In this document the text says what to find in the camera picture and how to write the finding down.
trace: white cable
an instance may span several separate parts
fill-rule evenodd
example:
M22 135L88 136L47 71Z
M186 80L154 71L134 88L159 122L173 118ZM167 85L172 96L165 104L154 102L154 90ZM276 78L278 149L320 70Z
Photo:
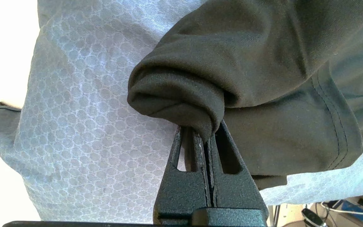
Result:
M322 207L324 207L325 209L328 209L330 211L335 211L335 212L338 212L338 213L346 213L346 214L361 214L361 215L363 215L363 212L356 212L356 211L349 211L349 210L336 210L336 209L333 209L333 208L330 208L330 207L326 207L323 203L324 202L321 202L320 205Z

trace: stitching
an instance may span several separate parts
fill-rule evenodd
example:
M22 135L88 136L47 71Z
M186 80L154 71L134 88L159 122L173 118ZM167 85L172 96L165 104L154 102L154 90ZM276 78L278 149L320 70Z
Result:
M343 133L344 133L344 138L345 138L345 154L344 154L343 158L338 162L338 164L333 167L333 169L335 169L335 168L338 167L338 165L340 165L341 162L343 162L343 160L345 159L345 157L347 157L347 154L348 154L348 139L347 139L347 134L346 134L346 132L344 130L343 122L341 121L341 117L338 114L337 108L334 105L334 103L330 100L330 98L326 95L326 93L324 92L323 88L320 86L319 78L320 78L320 75L318 74L317 81L318 81L318 84L319 84L319 88L323 92L323 94L326 96L326 98L328 99L328 101L331 103L331 106L334 108L334 111L337 113L338 121L340 122L340 126L341 126L341 129L342 129ZM340 146L338 147L338 155L334 159L334 161L329 165L329 168L337 160L337 158L339 156L340 156Z
M9 107L9 106L0 106L0 109L6 109L6 110L13 111L13 112L21 112L20 109L12 108L12 107Z
M338 140L338 134L337 134L337 129L336 129L336 125L334 124L334 118L333 118L333 115L331 114L330 112L330 108L329 106L327 105L326 101L324 100L324 98L320 95L320 93L317 91L316 87L314 86L314 83L316 83L316 81L312 78L312 86L313 86L313 89L316 91L317 95L321 98L321 100L323 101L324 105L327 107L327 109L329 110L329 114L330 114L330 117L331 117L331 121L333 121L333 127L334 127L334 132L336 133L336 138L337 138L337 147L338 147L338 155L337 157L333 160L333 162L331 162L331 164L324 170L324 171L327 171L331 165L336 161L336 159L338 158L338 156L340 155L340 142Z
M172 107L177 106L177 105L180 105L180 104L183 104L183 102L177 102L175 104L172 104L172 105L169 105L169 106L165 106L164 108L158 109L157 111L151 112L151 113L149 113L147 115L148 116L151 116L151 115L154 115L154 114L157 114L157 113L161 112L164 109L172 108Z

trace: light blue textured cloth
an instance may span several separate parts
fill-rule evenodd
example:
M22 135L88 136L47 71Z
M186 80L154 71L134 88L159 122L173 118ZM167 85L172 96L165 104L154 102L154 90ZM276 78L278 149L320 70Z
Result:
M152 222L176 126L127 104L128 77L204 2L39 0L25 105L0 106L0 156L22 175L43 220ZM268 205L363 195L363 155L261 194Z

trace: white background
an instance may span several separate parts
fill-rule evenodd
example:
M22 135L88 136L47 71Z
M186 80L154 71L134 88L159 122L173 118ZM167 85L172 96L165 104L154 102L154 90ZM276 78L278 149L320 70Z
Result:
M22 107L39 32L37 1L0 1L0 101ZM38 221L22 178L0 158L0 227L14 220Z

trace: dark olive garment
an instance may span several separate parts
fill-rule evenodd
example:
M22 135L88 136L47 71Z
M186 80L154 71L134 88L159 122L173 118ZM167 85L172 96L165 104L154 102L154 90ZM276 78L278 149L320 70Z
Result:
M204 140L224 118L259 188L348 167L362 153L363 1L209 0L128 89L135 110Z

